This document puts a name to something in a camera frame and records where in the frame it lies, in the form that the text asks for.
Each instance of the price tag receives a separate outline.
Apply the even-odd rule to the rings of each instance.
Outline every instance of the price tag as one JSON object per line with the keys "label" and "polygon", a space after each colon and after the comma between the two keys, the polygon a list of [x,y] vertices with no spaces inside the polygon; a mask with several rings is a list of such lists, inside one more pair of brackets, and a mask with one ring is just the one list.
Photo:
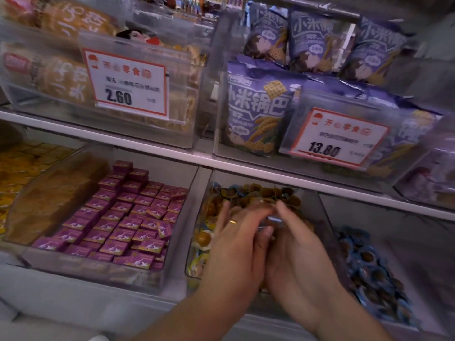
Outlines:
{"label": "price tag", "polygon": [[165,66],[92,49],[82,52],[98,107],[169,119]]}
{"label": "price tag", "polygon": [[313,108],[290,154],[358,169],[388,132],[387,126]]}

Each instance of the price label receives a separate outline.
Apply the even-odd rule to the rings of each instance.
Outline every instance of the price label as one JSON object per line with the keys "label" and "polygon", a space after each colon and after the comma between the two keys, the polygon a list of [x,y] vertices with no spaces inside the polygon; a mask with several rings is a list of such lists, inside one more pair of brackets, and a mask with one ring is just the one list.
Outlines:
{"label": "price label", "polygon": [[313,108],[290,153],[358,169],[388,132],[387,126]]}
{"label": "price label", "polygon": [[82,52],[98,107],[169,119],[165,66],[92,49]]}

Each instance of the store shelf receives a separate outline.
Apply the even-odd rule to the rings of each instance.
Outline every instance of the store shelf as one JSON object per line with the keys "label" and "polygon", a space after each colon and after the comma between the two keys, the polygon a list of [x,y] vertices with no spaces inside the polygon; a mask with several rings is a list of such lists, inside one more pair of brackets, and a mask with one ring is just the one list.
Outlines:
{"label": "store shelf", "polygon": [[383,191],[386,193],[377,193],[369,191],[367,186],[364,189],[353,188],[351,186],[333,183],[328,180],[294,175],[288,172],[272,170],[270,168],[246,162],[221,159],[212,155],[213,141],[209,139],[200,139],[194,150],[184,150],[162,144],[145,142],[140,139],[123,137],[118,134],[103,132],[91,128],[60,123],[28,114],[13,113],[8,107],[0,109],[0,119],[71,137],[111,144],[113,146],[133,149],[169,159],[256,177],[258,179],[270,180],[272,182],[279,182],[281,184],[311,189],[320,193],[339,196],[350,200],[357,200],[395,210],[455,221],[455,213],[452,211],[405,201],[391,187],[383,187]]}

